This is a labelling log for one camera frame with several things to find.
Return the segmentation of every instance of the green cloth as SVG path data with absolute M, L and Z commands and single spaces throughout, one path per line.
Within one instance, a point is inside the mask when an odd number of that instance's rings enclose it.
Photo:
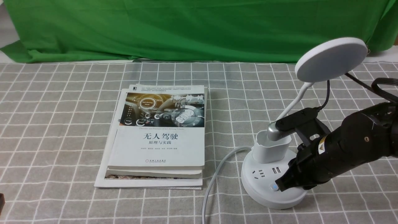
M 312 47 L 358 37 L 393 45 L 396 0 L 5 0 L 17 62 L 148 58 L 296 62 Z

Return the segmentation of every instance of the lamp arm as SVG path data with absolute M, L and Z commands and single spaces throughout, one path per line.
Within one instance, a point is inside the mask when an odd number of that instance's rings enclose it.
M 276 120 L 279 120 L 283 117 L 285 117 L 290 110 L 302 99 L 304 96 L 305 91 L 307 91 L 308 88 L 310 88 L 314 83 L 304 83 L 303 86 L 301 87 L 300 91 L 298 92 L 299 94 L 296 96 L 296 98 L 286 107 L 286 109 L 279 115 L 279 117 Z

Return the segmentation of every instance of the white container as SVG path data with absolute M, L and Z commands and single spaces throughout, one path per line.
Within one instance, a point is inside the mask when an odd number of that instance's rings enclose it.
M 267 130 L 260 131 L 256 135 L 256 141 L 252 148 L 253 159 L 261 164 L 282 160 L 291 141 L 290 136 L 278 141 L 271 141 L 267 137 Z

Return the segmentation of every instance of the robotic arm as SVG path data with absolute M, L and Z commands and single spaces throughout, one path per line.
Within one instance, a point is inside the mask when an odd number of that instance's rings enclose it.
M 316 117 L 317 108 L 305 108 L 271 123 L 268 138 L 277 141 L 294 132 L 303 141 L 296 158 L 276 184 L 309 190 L 364 163 L 385 156 L 398 157 L 398 104 L 380 103 L 346 117 L 330 132 Z

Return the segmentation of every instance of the lamp base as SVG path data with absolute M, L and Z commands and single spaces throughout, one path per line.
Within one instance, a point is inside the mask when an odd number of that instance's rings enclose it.
M 287 150 L 282 160 L 261 164 L 253 159 L 252 152 L 246 155 L 241 172 L 243 187 L 250 197 L 272 209 L 287 209 L 300 203 L 307 191 L 295 187 L 281 192 L 275 184 L 275 180 L 289 168 L 288 162 L 296 157 L 296 153 Z

